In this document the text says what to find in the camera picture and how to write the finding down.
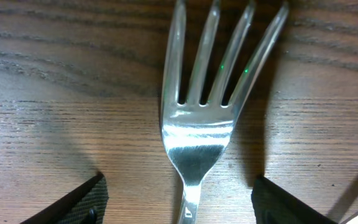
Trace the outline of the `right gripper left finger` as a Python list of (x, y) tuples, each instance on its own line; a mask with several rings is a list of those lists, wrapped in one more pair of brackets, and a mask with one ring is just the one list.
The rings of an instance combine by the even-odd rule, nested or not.
[(99, 172), (21, 224), (102, 224), (108, 199), (106, 178)]

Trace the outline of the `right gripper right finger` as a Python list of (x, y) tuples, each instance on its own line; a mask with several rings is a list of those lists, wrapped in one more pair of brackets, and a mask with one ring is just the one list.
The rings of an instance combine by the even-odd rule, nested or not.
[(251, 200), (257, 224), (336, 224), (262, 175)]

